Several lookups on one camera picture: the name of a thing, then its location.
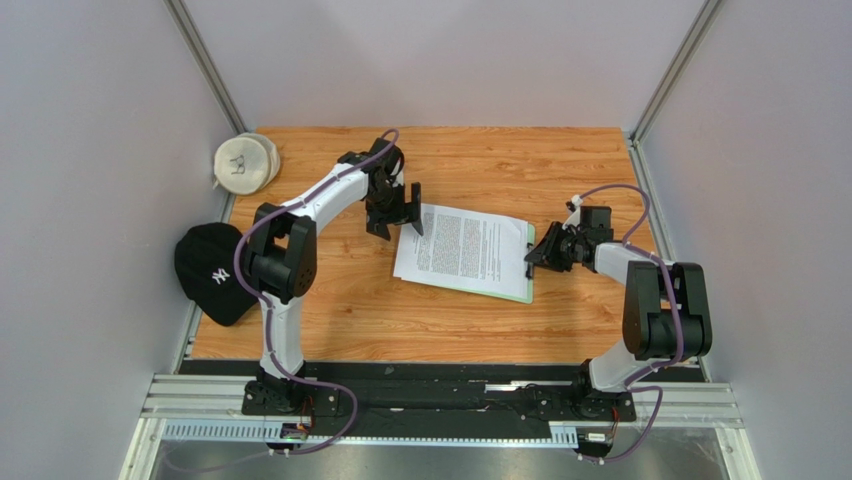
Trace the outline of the text-filled paper sheet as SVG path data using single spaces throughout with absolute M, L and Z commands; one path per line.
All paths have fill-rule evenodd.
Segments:
M 424 204 L 424 233 L 401 229 L 396 278 L 530 304 L 533 280 L 525 256 L 535 238 L 526 220 Z

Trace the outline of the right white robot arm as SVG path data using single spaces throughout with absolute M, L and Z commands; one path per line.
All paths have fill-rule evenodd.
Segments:
M 578 385 L 621 393 L 645 376 L 709 353 L 713 331 L 701 265 L 672 262 L 615 238 L 611 210 L 573 206 L 526 255 L 532 267 L 567 272 L 582 266 L 623 285 L 621 338 L 585 361 Z

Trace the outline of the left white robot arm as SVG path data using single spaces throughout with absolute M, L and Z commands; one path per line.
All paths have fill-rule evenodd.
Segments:
M 263 319 L 263 355 L 256 383 L 261 393 L 292 403 L 312 387 L 301 376 L 303 298 L 318 273 L 318 239 L 351 205 L 365 207 L 368 234 L 390 240 L 391 226 L 424 232 L 421 186 L 404 182 L 399 132 L 389 129 L 364 152 L 347 152 L 331 171 L 301 195 L 280 205 L 264 203 L 238 241 L 234 271 L 255 296 Z

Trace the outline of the green clipboard folder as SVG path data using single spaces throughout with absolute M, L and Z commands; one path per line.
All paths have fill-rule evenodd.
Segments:
M 489 221 L 483 227 L 477 293 L 523 304 L 533 301 L 534 267 L 526 260 L 534 227 L 516 219 Z

